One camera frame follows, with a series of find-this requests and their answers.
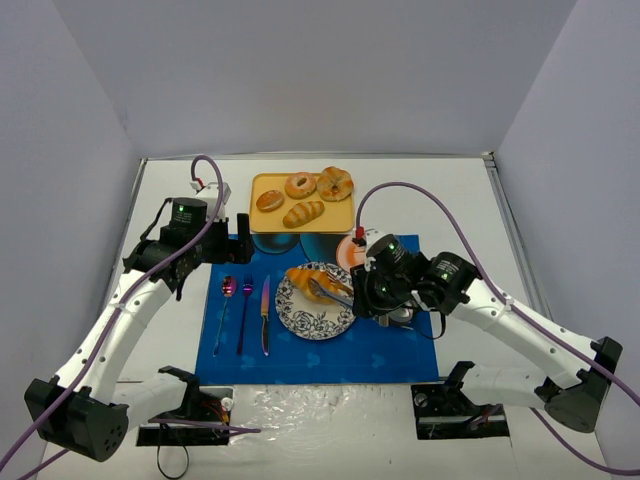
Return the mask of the large striped croissant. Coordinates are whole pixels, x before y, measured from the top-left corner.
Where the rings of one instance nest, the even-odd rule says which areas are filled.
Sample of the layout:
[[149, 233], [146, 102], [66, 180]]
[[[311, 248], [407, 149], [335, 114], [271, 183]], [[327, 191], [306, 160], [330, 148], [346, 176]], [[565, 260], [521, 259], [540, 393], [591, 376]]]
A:
[[302, 295], [309, 301], [318, 303], [318, 304], [331, 304], [332, 301], [327, 299], [316, 297], [309, 289], [308, 279], [310, 274], [314, 271], [323, 271], [323, 270], [315, 270], [315, 269], [304, 269], [299, 267], [289, 268], [286, 271], [286, 277], [291, 282], [291, 284], [298, 289]]

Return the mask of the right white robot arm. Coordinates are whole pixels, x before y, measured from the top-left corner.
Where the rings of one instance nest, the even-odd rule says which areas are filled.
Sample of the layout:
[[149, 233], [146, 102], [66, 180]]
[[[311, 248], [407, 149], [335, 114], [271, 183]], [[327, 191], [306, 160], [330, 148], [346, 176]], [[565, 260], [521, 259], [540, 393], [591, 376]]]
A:
[[494, 288], [464, 258], [442, 252], [428, 259], [393, 234], [370, 230], [354, 239], [363, 264], [352, 268], [352, 310], [380, 319], [411, 309], [465, 321], [533, 364], [533, 369], [458, 362], [445, 387], [476, 406], [503, 404], [545, 411], [561, 425], [591, 433], [622, 353], [609, 338], [592, 340], [541, 316]]

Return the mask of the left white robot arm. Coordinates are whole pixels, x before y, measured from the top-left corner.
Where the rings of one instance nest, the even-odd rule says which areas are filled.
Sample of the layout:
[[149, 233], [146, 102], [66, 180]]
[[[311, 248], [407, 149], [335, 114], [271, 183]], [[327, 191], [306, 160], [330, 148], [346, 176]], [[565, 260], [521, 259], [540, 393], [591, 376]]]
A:
[[162, 367], [151, 379], [118, 392], [130, 354], [155, 314], [179, 299], [202, 264], [247, 264], [254, 253], [249, 216], [237, 216], [230, 237], [224, 203], [179, 197], [156, 240], [143, 237], [124, 261], [111, 300], [72, 357], [49, 380], [33, 380], [24, 399], [41, 439], [104, 462], [125, 435], [168, 414], [184, 420], [204, 397], [196, 375]]

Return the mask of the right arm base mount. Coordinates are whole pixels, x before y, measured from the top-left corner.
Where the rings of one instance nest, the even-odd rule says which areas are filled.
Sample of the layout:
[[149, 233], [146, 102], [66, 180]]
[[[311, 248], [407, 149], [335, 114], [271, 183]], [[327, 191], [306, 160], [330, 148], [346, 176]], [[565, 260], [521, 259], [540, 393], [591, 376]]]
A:
[[465, 440], [509, 437], [503, 407], [477, 406], [443, 383], [411, 386], [419, 440]]

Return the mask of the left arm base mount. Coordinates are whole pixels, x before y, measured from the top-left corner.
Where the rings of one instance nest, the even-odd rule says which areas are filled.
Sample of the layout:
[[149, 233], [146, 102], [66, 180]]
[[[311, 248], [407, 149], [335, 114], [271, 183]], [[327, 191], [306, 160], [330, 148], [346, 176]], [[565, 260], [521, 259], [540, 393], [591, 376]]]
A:
[[[233, 408], [234, 390], [231, 387], [206, 386], [201, 388], [201, 399], [190, 413], [172, 411], [162, 418], [178, 418], [190, 421], [229, 424]], [[135, 436], [136, 447], [200, 447], [226, 446], [230, 439], [228, 430], [212, 430], [205, 427], [182, 424], [144, 424]]]

